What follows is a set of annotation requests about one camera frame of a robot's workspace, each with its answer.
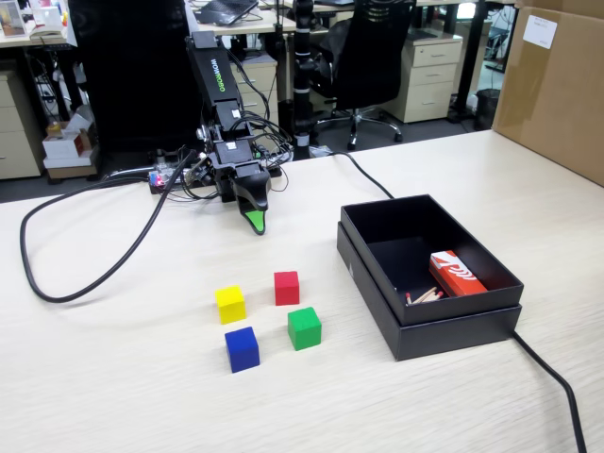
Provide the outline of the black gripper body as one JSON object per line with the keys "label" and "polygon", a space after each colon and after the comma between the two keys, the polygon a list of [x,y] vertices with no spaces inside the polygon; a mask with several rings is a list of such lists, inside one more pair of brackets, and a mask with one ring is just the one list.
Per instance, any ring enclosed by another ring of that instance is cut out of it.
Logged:
{"label": "black gripper body", "polygon": [[233,179],[264,172],[264,167],[252,155],[249,140],[220,142],[209,154],[213,180],[224,202],[236,201]]}

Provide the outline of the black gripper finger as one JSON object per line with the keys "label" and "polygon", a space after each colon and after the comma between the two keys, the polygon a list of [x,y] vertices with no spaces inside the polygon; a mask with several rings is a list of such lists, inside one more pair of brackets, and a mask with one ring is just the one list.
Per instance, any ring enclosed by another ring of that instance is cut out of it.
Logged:
{"label": "black gripper finger", "polygon": [[240,212],[267,211],[269,190],[270,176],[267,172],[236,176],[233,179],[233,192]]}
{"label": "black gripper finger", "polygon": [[265,210],[255,208],[249,200],[242,197],[239,197],[237,201],[241,216],[251,226],[255,234],[263,235],[266,230]]}

